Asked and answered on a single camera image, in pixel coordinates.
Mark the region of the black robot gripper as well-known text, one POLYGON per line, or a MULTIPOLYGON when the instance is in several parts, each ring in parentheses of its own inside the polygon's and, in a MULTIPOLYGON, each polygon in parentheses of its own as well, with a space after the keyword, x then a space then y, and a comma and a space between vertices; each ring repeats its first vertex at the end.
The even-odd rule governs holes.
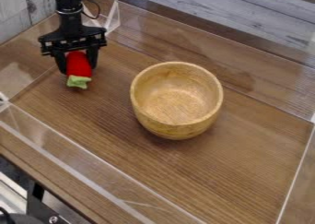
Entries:
POLYGON ((95 69, 99 59, 99 47, 93 45, 106 45, 106 28, 86 26, 83 24, 82 13, 59 13, 58 16, 58 29, 39 37, 42 54, 55 56, 59 71, 62 74, 66 74, 67 57, 64 53, 87 49, 87 59, 91 68, 95 69))

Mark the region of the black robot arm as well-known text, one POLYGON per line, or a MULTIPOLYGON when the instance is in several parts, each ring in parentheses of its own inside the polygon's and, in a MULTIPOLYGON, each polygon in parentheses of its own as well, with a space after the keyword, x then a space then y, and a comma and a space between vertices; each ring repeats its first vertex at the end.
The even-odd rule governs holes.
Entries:
POLYGON ((86 51, 87 62, 97 68, 99 50, 107 45, 103 27, 90 27, 83 23, 85 0, 55 0, 55 12, 59 16, 59 27, 55 31, 39 36, 40 52, 51 55, 62 74, 67 73, 67 53, 86 51))

